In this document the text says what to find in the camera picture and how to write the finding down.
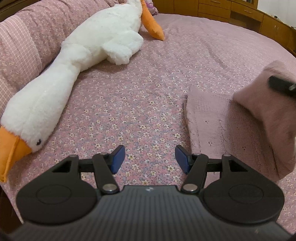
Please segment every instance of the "wooden cabinet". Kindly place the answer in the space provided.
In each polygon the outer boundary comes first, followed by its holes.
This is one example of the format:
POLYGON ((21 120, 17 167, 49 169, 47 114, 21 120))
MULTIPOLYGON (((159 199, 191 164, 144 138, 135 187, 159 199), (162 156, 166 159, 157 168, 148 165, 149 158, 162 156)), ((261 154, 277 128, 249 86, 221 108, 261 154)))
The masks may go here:
POLYGON ((175 1, 175 14, 197 17, 197 13, 198 0, 175 1))
POLYGON ((228 10, 231 9, 231 1, 228 0, 200 0, 199 2, 202 4, 208 4, 228 10))
POLYGON ((267 15, 264 15, 263 22, 261 24, 260 34, 275 40, 277 21, 267 15))
POLYGON ((292 29, 290 33, 288 51, 296 57, 296 30, 292 29))
POLYGON ((233 2, 231 10, 262 22, 264 14, 247 6, 233 2))
POLYGON ((290 38, 290 28, 280 22, 276 24, 276 39, 281 46, 286 48, 290 38))
POLYGON ((220 22, 225 22, 225 23, 228 22, 227 18, 221 18, 221 17, 217 17, 217 16, 214 16, 214 15, 205 14, 205 13, 201 13, 201 12, 198 13, 198 17, 200 17, 200 18, 208 18, 210 20, 215 20, 215 21, 220 21, 220 22))
POLYGON ((212 6, 212 5, 207 5, 207 4, 200 3, 198 7, 198 12, 214 15, 214 16, 226 18, 226 19, 230 18, 230 10, 212 6))
POLYGON ((275 40, 296 56, 296 30, 257 10, 258 0, 252 0, 252 3, 242 0, 153 0, 153 3, 159 13, 208 18, 250 29, 275 40))
POLYGON ((174 0, 153 0, 153 5, 160 13, 174 14, 174 0))
POLYGON ((291 29, 288 26, 272 17, 264 16, 260 34, 275 40, 286 48, 290 39, 290 33, 291 29))

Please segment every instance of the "orange beak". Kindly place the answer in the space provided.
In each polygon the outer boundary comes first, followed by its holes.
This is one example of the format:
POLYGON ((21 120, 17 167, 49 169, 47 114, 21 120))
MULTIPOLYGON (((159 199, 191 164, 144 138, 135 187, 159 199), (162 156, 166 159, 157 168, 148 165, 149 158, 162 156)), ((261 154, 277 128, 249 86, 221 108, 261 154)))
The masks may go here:
POLYGON ((18 136, 0 127, 0 181, 6 182, 7 174, 16 161, 30 154, 32 149, 18 136))

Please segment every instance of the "folded pink cloth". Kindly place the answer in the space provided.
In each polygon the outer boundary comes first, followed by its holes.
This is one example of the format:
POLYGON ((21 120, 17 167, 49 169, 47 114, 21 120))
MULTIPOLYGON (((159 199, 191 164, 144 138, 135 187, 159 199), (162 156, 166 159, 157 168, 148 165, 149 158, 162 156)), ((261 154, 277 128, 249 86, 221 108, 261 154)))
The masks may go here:
POLYGON ((246 107, 263 122, 272 146, 279 178, 284 178, 296 163, 296 99, 273 91, 268 87, 272 75, 296 83, 285 65, 274 61, 248 86, 233 95, 233 99, 246 107))
MULTIPOLYGON (((234 102, 231 95, 192 86, 184 107, 192 153, 209 158, 230 153, 270 180, 280 180, 262 123, 234 102)), ((206 186, 218 178, 218 173, 209 173, 206 186)))

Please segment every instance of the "pink bedspread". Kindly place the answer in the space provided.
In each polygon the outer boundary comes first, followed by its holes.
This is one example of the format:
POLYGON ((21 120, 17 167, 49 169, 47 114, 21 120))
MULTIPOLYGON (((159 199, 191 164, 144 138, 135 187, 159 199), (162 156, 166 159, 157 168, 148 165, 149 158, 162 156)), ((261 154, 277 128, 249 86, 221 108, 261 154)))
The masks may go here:
MULTIPOLYGON (((184 174, 174 148, 181 144, 189 149, 183 102, 191 84, 233 93, 276 59, 296 74, 296 59, 255 32, 203 18, 165 14, 155 18, 164 29, 164 42, 142 29, 144 45, 127 66, 104 61, 79 75, 48 143, 19 161, 8 182, 1 184, 14 208, 18 190, 66 156, 90 158, 119 144, 126 147, 125 161, 115 176, 121 187, 180 186, 184 174)), ((290 232, 296 232, 295 178, 292 173, 280 182, 286 204, 279 223, 290 232)), ((89 174, 83 179, 94 182, 89 174)))

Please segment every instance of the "wooden drawer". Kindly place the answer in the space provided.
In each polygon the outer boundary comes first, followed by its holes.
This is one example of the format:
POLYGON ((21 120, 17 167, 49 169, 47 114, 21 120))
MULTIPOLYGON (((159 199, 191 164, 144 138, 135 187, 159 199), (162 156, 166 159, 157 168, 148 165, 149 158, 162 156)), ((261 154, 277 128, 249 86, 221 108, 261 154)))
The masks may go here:
POLYGON ((198 17, 199 18, 208 18, 210 20, 215 20, 215 21, 228 23, 227 18, 221 18, 221 17, 217 17, 217 16, 214 16, 214 15, 210 15, 210 14, 198 13, 198 17))
POLYGON ((230 10, 221 7, 211 6, 207 4, 199 4, 198 13, 205 13, 221 18, 230 18, 230 10))
POLYGON ((200 0, 200 3, 231 10, 231 2, 228 0, 200 0))
POLYGON ((247 6, 233 2, 231 10, 262 22, 264 14, 247 6))

